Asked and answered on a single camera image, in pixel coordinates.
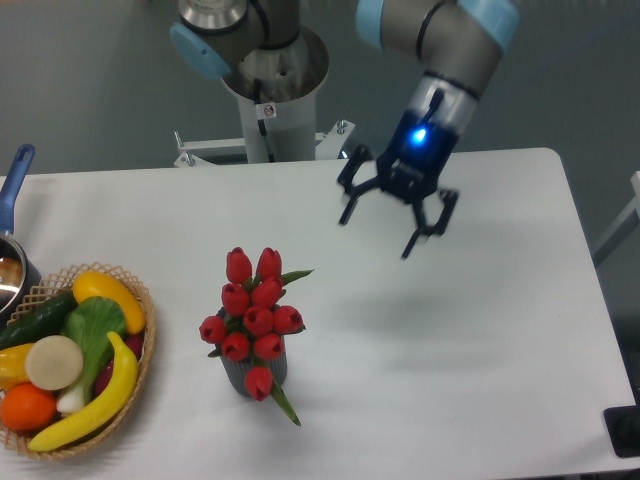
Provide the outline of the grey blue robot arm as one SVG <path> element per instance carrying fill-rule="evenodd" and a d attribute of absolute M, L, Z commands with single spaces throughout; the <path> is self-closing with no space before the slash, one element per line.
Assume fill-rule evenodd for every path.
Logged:
<path fill-rule="evenodd" d="M 201 76 L 221 80 L 238 101 L 252 163 L 316 156 L 316 95 L 328 50 L 300 20 L 296 1 L 182 1 L 169 37 Z M 338 176 L 347 223 L 359 198 L 380 190 L 412 208 L 415 239 L 442 235 L 458 193 L 439 177 L 506 53 L 519 22 L 510 1 L 361 1 L 359 36 L 424 68 L 375 175 L 355 184 L 372 158 L 358 146 Z"/>

